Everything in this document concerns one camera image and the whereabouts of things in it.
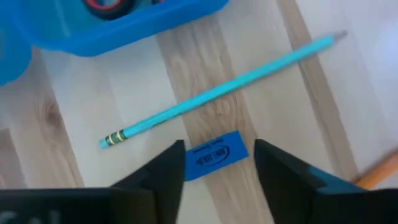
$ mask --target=sharpened pencil point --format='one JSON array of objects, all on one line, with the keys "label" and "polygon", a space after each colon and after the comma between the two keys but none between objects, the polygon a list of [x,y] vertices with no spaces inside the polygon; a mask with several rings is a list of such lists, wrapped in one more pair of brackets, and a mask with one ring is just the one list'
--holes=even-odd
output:
[{"label": "sharpened pencil point", "polygon": [[332,36],[335,38],[335,42],[340,41],[341,39],[343,39],[347,35],[348,35],[347,30],[343,30],[341,32],[337,32],[337,33],[332,34]]}]

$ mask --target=blue eraser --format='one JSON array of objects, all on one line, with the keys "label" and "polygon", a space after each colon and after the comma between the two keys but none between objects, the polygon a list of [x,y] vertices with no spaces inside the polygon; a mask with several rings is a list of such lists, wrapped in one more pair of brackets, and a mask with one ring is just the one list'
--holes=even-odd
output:
[{"label": "blue eraser", "polygon": [[224,134],[185,155],[185,181],[195,180],[249,156],[239,131]]}]

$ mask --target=black object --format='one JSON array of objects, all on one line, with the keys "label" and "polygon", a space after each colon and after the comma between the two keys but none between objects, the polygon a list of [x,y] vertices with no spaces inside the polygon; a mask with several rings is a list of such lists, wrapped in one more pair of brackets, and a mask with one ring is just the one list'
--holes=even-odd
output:
[{"label": "black object", "polygon": [[257,139],[254,159],[275,224],[398,224],[398,190],[365,191]]},{"label": "black object", "polygon": [[113,20],[127,15],[136,2],[136,0],[118,0],[110,6],[103,6],[98,3],[98,0],[82,1],[92,15],[105,20]]},{"label": "black object", "polygon": [[173,224],[184,167],[179,140],[110,188],[0,190],[0,223]]},{"label": "black object", "polygon": [[[365,191],[261,139],[254,160],[275,224],[398,224],[397,189]],[[109,188],[0,190],[0,224],[174,224],[184,167],[179,140]]]}]

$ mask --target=wood grain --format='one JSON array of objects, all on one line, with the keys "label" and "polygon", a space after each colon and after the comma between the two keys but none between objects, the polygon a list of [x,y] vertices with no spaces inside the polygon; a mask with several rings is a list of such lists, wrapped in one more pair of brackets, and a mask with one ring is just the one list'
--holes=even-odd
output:
[{"label": "wood grain", "polygon": [[394,43],[396,2],[295,1],[312,38],[334,30],[348,36],[318,58],[333,93],[360,173],[366,172],[398,143],[383,104],[395,107]]},{"label": "wood grain", "polygon": [[[295,1],[277,0],[292,47],[312,41]],[[329,156],[335,162],[336,175],[352,180],[358,178],[352,150],[340,114],[317,56],[298,63],[314,112],[323,132]]]},{"label": "wood grain", "polygon": [[[181,117],[105,150],[98,145],[107,134],[176,104],[155,38],[93,58],[44,51],[44,59],[87,187],[115,183],[177,139],[190,149]],[[178,223],[220,223],[204,180],[184,185]]]},{"label": "wood grain", "polygon": [[8,129],[0,130],[0,189],[26,188],[21,163]]},{"label": "wood grain", "polygon": [[[217,17],[236,75],[292,50],[275,1],[230,0]],[[297,65],[245,86],[242,94],[259,138],[335,173]]]},{"label": "wood grain", "polygon": [[[208,16],[157,37],[176,98],[185,100],[234,78],[216,17]],[[205,177],[222,223],[267,223],[266,202],[252,159],[256,133],[240,91],[182,116],[193,146],[239,130],[250,157]]]},{"label": "wood grain", "polygon": [[41,56],[1,90],[9,130],[30,188],[78,187],[82,180]]}]

